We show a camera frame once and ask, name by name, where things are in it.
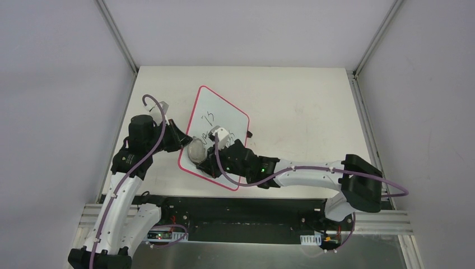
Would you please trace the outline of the grey eraser cloth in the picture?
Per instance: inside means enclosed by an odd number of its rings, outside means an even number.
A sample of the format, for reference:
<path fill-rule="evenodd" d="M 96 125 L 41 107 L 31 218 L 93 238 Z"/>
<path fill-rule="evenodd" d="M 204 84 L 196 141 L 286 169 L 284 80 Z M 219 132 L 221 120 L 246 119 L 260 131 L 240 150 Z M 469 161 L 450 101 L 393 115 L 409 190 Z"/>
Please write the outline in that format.
<path fill-rule="evenodd" d="M 193 137 L 188 145 L 187 154 L 193 165 L 197 166 L 203 163 L 207 158 L 207 149 L 204 142 L 198 137 Z"/>

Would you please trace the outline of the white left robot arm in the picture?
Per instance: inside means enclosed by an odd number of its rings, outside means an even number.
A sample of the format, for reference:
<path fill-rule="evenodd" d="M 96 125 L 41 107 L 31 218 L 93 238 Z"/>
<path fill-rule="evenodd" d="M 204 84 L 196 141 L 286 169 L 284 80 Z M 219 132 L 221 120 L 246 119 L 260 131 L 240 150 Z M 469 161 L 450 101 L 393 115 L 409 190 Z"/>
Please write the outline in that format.
<path fill-rule="evenodd" d="M 83 246 L 73 248 L 68 262 L 73 268 L 130 268 L 132 258 L 154 226 L 170 222 L 171 212 L 146 203 L 126 222 L 132 202 L 142 185 L 155 153 L 175 152 L 192 142 L 171 119 L 156 123 L 150 115 L 137 115 L 128 125 L 128 136 L 115 154 L 109 189 L 92 231 Z"/>

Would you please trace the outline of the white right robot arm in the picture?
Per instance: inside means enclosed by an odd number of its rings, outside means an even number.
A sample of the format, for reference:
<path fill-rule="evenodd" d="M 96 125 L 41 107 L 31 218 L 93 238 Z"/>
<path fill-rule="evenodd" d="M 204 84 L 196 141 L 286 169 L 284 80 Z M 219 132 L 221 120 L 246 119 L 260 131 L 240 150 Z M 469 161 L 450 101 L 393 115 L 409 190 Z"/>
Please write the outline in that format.
<path fill-rule="evenodd" d="M 319 225 L 327 230 L 355 211 L 378 213 L 381 210 L 381 172 L 354 154 L 346 155 L 342 161 L 307 164 L 259 156 L 240 140 L 217 149 L 214 145 L 206 148 L 197 138 L 187 153 L 198 170 L 211 178 L 225 177 L 240 187 L 305 186 L 335 191 L 318 214 Z"/>

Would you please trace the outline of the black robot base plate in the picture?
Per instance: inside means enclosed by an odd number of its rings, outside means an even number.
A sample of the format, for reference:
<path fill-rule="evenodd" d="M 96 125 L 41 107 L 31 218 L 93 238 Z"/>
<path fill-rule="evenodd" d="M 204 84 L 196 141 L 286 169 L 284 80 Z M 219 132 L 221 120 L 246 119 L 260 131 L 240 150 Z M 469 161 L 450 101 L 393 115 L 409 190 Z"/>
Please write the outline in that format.
<path fill-rule="evenodd" d="M 177 224 L 187 230 L 184 242 L 301 243 L 301 236 L 352 228 L 352 216 L 335 222 L 324 218 L 320 199 L 205 198 L 146 194 L 132 204 L 155 204 L 162 210 L 159 225 Z"/>

